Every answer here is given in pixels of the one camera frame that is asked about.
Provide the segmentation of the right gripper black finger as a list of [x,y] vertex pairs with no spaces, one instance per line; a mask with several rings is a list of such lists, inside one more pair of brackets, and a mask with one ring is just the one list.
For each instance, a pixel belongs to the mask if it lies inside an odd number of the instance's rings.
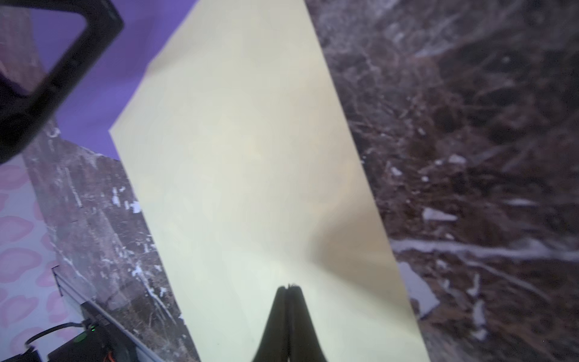
[[255,362],[326,362],[302,288],[279,287]]

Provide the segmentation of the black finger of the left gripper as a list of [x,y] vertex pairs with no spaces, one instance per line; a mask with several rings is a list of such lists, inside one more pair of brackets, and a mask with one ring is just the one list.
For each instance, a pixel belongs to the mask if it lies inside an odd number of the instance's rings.
[[111,1],[2,1],[13,8],[60,11],[82,16],[83,32],[36,88],[25,90],[1,76],[1,163],[21,153],[90,68],[123,30]]

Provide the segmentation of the purple paper sheet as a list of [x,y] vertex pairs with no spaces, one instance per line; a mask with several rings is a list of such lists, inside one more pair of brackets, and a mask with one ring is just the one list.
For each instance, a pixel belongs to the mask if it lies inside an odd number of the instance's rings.
[[188,13],[193,1],[115,1],[125,23],[119,36],[56,111],[64,140],[118,159],[109,134],[140,85],[152,59]]

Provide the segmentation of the yellow paper sheet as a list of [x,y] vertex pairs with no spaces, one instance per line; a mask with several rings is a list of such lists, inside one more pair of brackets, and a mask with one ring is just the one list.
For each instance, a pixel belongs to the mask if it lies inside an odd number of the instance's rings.
[[203,361],[299,285],[331,361],[427,361],[302,1],[200,1],[110,134]]

